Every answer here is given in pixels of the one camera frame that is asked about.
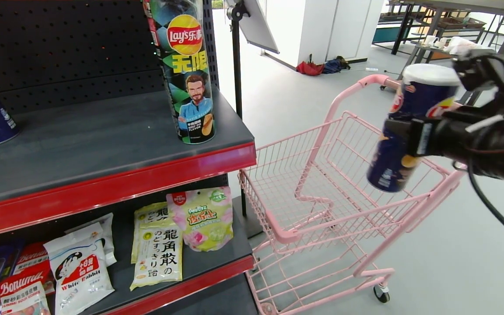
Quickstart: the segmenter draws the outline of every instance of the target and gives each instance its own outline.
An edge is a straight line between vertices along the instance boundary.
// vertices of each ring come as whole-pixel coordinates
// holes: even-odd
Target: white wall
[[[267,1],[266,19],[280,53],[266,53],[292,66],[298,64],[305,2],[306,0]]]
[[[384,0],[339,0],[328,59],[368,58]]]
[[[267,0],[266,19],[280,54],[266,52],[296,66],[342,56],[368,58],[385,0]]]
[[[308,60],[309,54],[312,54],[312,61],[318,64],[328,60],[326,58],[328,43],[332,35],[332,24],[336,16],[337,4],[338,0],[306,0],[301,46],[298,54],[299,62]]]

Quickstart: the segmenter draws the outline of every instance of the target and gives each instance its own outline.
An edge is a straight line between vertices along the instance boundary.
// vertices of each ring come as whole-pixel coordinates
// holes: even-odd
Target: red shelf edge
[[[240,275],[252,268],[254,268],[254,257],[251,255],[246,256],[188,281],[183,281],[169,289],[159,291],[148,297],[118,307],[117,309],[107,311],[102,315],[144,315],[183,299],[193,293],[207,289],[221,281]]]
[[[254,142],[0,201],[0,233],[256,164]]]

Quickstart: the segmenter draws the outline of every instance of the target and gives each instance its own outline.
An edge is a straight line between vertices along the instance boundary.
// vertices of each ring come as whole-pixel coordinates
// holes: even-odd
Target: red umbrella
[[[297,71],[308,76],[318,76],[324,70],[324,64],[316,64],[312,62],[312,54],[308,56],[308,62],[301,62],[297,66]]]

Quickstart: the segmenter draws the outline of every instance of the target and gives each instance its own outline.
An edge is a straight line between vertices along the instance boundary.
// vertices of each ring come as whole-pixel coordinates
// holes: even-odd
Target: man illustration on can
[[[184,131],[188,131],[188,123],[199,120],[210,113],[213,108],[211,98],[203,97],[206,92],[206,82],[202,76],[190,75],[186,79],[186,89],[192,100],[188,104],[180,106],[180,115],[178,116],[178,125]]]

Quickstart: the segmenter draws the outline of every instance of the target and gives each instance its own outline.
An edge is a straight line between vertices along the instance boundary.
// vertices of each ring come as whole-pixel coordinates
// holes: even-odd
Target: robotic hand
[[[491,213],[504,225],[504,217],[484,196],[475,175],[504,180],[504,56],[489,49],[472,50],[453,59],[454,70],[468,91],[498,90],[478,108],[460,106],[437,118],[400,121],[385,126],[405,138],[412,156],[444,156],[467,165],[470,182]]]

